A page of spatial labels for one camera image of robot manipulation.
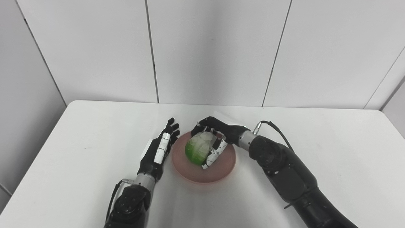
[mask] black cable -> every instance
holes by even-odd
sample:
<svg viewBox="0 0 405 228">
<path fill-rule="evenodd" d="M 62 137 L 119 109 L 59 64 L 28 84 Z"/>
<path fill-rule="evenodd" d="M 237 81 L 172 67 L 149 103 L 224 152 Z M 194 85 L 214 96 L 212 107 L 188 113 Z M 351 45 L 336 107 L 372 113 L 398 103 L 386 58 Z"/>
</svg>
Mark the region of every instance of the black cable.
<svg viewBox="0 0 405 228">
<path fill-rule="evenodd" d="M 281 135 L 281 137 L 283 137 L 283 139 L 284 139 L 284 141 L 286 142 L 288 148 L 290 148 L 290 150 L 294 151 L 294 150 L 292 149 L 290 143 L 288 142 L 287 138 L 286 138 L 286 137 L 284 136 L 284 134 L 280 131 L 280 128 L 278 128 L 273 122 L 262 120 L 262 121 L 260 121 L 260 123 L 266 123 L 267 125 L 269 125 L 270 127 L 272 127 L 274 130 L 276 130 L 276 131 Z"/>
<path fill-rule="evenodd" d="M 115 185 L 115 188 L 114 188 L 114 190 L 113 190 L 113 194 L 111 195 L 110 204 L 108 205 L 107 216 L 106 216 L 106 218 L 105 218 L 105 221 L 107 221 L 108 216 L 110 215 L 111 206 L 113 205 L 113 201 L 114 201 L 115 195 L 117 194 L 117 191 L 118 191 L 119 186 L 121 185 L 121 183 L 122 183 L 122 180 L 120 180 L 120 181 Z"/>
</svg>

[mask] table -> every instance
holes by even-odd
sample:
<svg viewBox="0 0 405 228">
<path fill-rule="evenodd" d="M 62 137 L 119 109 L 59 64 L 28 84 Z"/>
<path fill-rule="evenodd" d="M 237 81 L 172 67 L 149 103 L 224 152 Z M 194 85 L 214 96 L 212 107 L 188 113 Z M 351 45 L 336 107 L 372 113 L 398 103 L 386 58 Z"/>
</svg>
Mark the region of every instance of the table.
<svg viewBox="0 0 405 228">
<path fill-rule="evenodd" d="M 167 119 L 175 117 L 184 133 L 215 111 L 250 129 L 272 120 L 323 193 L 358 227 L 405 224 L 405 140 L 377 110 L 74 101 L 4 209 L 0 227 L 103 227 L 115 183 L 135 178 L 147 141 Z M 260 134 L 283 142 L 268 126 Z M 292 207 L 283 209 L 257 163 L 236 151 L 234 170 L 212 185 L 187 182 L 168 160 L 148 227 L 305 228 Z"/>
</svg>

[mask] robotic hand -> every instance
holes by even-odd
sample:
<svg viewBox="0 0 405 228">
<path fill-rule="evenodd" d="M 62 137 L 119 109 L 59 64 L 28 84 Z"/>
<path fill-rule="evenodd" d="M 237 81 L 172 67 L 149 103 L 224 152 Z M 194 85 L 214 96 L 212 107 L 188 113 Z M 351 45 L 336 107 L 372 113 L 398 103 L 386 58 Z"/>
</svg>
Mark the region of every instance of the robotic hand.
<svg viewBox="0 0 405 228">
<path fill-rule="evenodd" d="M 288 147 L 257 133 L 267 123 L 281 134 Z M 253 132 L 238 125 L 227 125 L 209 116 L 191 131 L 194 136 L 202 131 L 218 131 L 225 142 L 235 144 L 249 152 L 277 190 L 281 198 L 293 206 L 309 228 L 357 228 L 342 215 L 319 190 L 315 176 L 292 150 L 281 131 L 269 121 L 260 121 Z"/>
<path fill-rule="evenodd" d="M 104 228 L 143 228 L 145 226 L 145 214 L 150 206 L 151 192 L 155 183 L 162 177 L 163 163 L 180 134 L 179 124 L 174 123 L 174 118 L 168 120 L 159 137 L 152 140 L 141 160 L 135 180 L 122 179 L 116 184 Z M 110 213 L 112 202 L 122 182 L 130 186 L 124 188 Z"/>
</svg>

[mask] plate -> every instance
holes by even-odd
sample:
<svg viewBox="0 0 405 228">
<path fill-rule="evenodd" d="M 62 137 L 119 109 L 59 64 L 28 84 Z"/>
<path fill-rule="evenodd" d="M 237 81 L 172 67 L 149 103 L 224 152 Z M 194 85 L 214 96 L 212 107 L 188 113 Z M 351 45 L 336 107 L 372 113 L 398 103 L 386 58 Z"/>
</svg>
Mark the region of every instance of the plate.
<svg viewBox="0 0 405 228">
<path fill-rule="evenodd" d="M 171 149 L 171 160 L 176 172 L 183 178 L 197 184 L 211 184 L 228 176 L 236 164 L 236 153 L 233 145 L 227 145 L 217 160 L 206 170 L 191 163 L 185 155 L 185 145 L 191 139 L 187 132 L 179 137 Z"/>
</svg>

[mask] wall seam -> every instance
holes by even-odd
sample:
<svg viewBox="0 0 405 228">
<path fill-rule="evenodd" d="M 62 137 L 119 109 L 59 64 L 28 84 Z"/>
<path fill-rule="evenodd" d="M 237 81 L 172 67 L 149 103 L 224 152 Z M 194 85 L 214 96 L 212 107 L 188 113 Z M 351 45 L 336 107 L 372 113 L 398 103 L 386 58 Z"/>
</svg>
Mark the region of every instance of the wall seam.
<svg viewBox="0 0 405 228">
<path fill-rule="evenodd" d="M 148 1 L 147 0 L 145 0 L 145 8 L 146 8 L 146 20 L 147 20 L 147 23 L 148 23 L 149 42 L 150 42 L 150 46 L 151 46 L 153 77 L 155 79 L 156 100 L 159 103 L 158 79 L 156 78 L 155 56 L 153 54 L 152 34 L 151 34 L 151 25 L 150 25 L 150 21 L 149 21 L 149 9 L 148 9 Z"/>
<path fill-rule="evenodd" d="M 280 40 L 279 40 L 279 43 L 278 43 L 278 46 L 277 46 L 276 55 L 274 56 L 273 66 L 271 67 L 270 76 L 269 76 L 269 81 L 267 82 L 266 92 L 264 93 L 264 98 L 263 98 L 263 102 L 262 102 L 262 107 L 264 106 L 264 101 L 266 100 L 267 91 L 268 91 L 268 89 L 269 89 L 271 76 L 273 75 L 274 65 L 276 64 L 277 55 L 278 55 L 278 52 L 279 52 L 279 49 L 280 49 L 281 40 L 282 40 L 283 34 L 284 34 L 284 29 L 286 28 L 287 19 L 288 19 L 288 15 L 289 15 L 289 13 L 290 13 L 291 4 L 292 4 L 292 0 L 290 1 L 290 5 L 288 6 L 286 19 L 285 19 L 284 25 L 283 25 L 283 30 L 281 31 Z"/>
<path fill-rule="evenodd" d="M 396 61 L 398 60 L 399 56 L 402 54 L 402 52 L 404 51 L 405 46 L 402 48 L 401 52 L 399 53 L 399 55 L 396 57 L 396 59 L 394 60 L 394 62 L 392 63 L 392 65 L 390 66 L 390 68 L 388 69 L 387 73 L 384 75 L 384 77 L 382 78 L 382 80 L 380 81 L 380 83 L 378 84 L 377 88 L 374 90 L 373 94 L 371 95 L 371 97 L 369 98 L 369 100 L 367 101 L 367 103 L 364 105 L 363 109 L 366 108 L 366 106 L 368 105 L 368 103 L 371 101 L 371 98 L 373 98 L 375 92 L 378 90 L 378 88 L 381 86 L 382 82 L 384 81 L 384 79 L 387 77 L 388 73 L 391 71 L 392 67 L 394 66 L 394 64 L 396 63 Z M 381 106 L 380 110 L 382 110 L 385 105 L 388 103 L 388 101 L 392 98 L 393 94 L 398 90 L 398 88 L 394 89 L 394 92 L 388 97 L 388 99 L 385 101 L 385 103 Z"/>
</svg>

